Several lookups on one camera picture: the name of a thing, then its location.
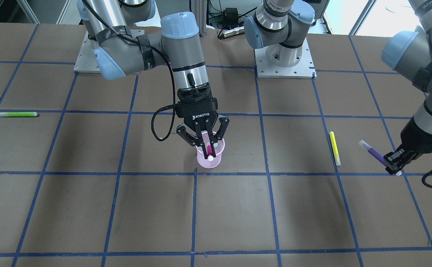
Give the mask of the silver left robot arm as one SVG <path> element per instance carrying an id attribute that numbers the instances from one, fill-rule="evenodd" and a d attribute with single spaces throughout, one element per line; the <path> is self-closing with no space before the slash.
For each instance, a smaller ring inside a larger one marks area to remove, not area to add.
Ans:
<path id="1" fill-rule="evenodd" d="M 428 97 L 401 132 L 401 145 L 384 156 L 389 174 L 397 174 L 411 161 L 432 153 L 432 0 L 409 3 L 422 28 L 391 37 L 381 59 Z M 298 49 L 313 19 L 313 8 L 304 1 L 265 0 L 245 18 L 245 37 L 253 49 L 271 45 Z"/>

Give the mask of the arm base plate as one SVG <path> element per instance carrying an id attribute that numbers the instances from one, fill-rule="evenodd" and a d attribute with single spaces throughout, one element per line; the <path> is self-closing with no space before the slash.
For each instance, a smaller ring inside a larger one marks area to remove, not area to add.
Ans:
<path id="1" fill-rule="evenodd" d="M 84 34 L 73 70 L 78 73 L 102 74 L 107 79 L 126 76 L 122 64 L 116 62 L 97 41 L 91 40 L 88 32 Z"/>
<path id="2" fill-rule="evenodd" d="M 299 78 L 317 77 L 307 39 L 301 47 L 290 49 L 274 44 L 254 50 L 258 77 Z"/>

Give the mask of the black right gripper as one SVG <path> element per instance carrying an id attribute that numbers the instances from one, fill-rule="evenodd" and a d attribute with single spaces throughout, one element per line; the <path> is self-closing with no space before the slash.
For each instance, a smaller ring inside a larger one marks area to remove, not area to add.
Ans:
<path id="1" fill-rule="evenodd" d="M 203 132 L 207 132 L 212 151 L 216 154 L 215 145 L 223 139 L 230 119 L 218 115 L 217 99 L 212 96 L 210 84 L 178 89 L 177 96 L 179 102 L 175 111 L 178 118 L 183 118 L 183 123 L 177 127 L 176 133 L 189 145 L 204 147 Z M 217 121 L 220 127 L 214 134 L 213 127 Z"/>

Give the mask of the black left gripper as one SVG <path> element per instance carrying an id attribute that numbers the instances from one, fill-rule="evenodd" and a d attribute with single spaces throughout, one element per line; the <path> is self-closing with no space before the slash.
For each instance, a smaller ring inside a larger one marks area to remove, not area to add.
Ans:
<path id="1" fill-rule="evenodd" d="M 411 119 L 400 134 L 400 148 L 384 155 L 390 175 L 397 175 L 406 165 L 418 159 L 423 154 L 432 153 L 432 135 L 422 130 Z"/>

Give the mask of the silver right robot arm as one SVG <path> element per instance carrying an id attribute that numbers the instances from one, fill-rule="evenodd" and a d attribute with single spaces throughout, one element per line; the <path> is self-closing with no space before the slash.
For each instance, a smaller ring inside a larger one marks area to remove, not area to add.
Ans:
<path id="1" fill-rule="evenodd" d="M 151 124 L 158 113 L 172 110 L 173 117 L 184 120 L 177 134 L 201 150 L 205 159 L 214 158 L 229 118 L 217 112 L 197 20 L 192 12 L 170 14 L 161 19 L 160 32 L 134 37 L 128 23 L 151 16 L 153 5 L 147 0 L 79 0 L 77 6 L 90 39 L 98 44 L 93 55 L 104 78 L 114 80 L 166 65 L 173 103 L 155 111 Z"/>

